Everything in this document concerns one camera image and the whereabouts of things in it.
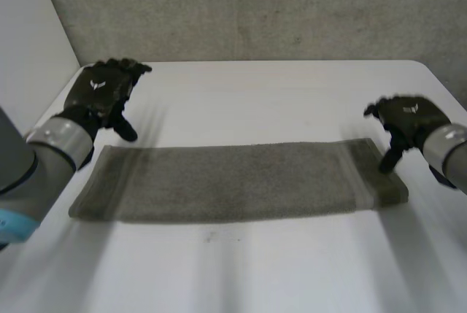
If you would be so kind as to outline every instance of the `silver wrist band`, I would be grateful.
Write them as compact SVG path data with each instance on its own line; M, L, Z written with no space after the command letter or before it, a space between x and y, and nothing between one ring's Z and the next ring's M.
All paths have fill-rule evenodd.
M52 117L28 137L28 143L40 143L59 149L67 155L78 169L93 148L88 132L62 117Z
M457 123L443 125L425 140L423 156L435 170L444 175L444 160L453 149L464 142L467 142L466 127Z

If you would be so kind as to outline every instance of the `gray towel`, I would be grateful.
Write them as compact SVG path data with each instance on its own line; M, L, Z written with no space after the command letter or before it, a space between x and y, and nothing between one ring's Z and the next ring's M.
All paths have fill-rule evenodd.
M226 147L106 146L69 210L83 220L223 223L407 202L370 139Z

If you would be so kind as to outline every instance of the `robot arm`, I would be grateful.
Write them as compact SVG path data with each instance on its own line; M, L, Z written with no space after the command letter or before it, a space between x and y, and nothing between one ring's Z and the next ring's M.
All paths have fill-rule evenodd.
M451 123L421 96L381 98L370 104L364 115L373 115L391 134L390 149L379 165L382 173L390 173L404 151L417 148L438 182L467 194L466 127Z
M27 142L0 109L0 248L31 236L74 173L90 161L100 128L137 139L122 112L133 86L149 71L128 59L83 69L64 110Z
M423 156L430 166L467 194L467 128L444 125L425 140Z

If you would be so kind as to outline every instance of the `white table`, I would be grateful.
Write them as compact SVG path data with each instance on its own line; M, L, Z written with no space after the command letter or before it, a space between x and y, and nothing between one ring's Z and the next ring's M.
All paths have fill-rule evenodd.
M384 212L226 225L93 224L68 208L105 144L330 142L389 136L367 103L421 93L467 114L413 61L153 63L126 117L136 144L99 133L40 229L0 254L0 312L465 312L467 196L437 184L419 152L396 171L409 204ZM45 113L61 111L73 80Z

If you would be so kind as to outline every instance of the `black robotic glove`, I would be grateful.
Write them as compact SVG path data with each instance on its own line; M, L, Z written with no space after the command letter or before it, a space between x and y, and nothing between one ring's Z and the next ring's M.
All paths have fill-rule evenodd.
M379 171L390 173L404 151L417 148L423 153L428 136L437 128L451 123L449 118L431 101L422 96L394 96L369 104L363 113L373 115L391 134L390 149L379 164ZM431 173L443 185L454 188L451 182L430 166Z
M93 141L100 128L113 128L122 139L133 142L138 134L123 117L123 110L139 78L151 71L151 67L126 58L85 67L66 97L63 112L56 116L81 125Z

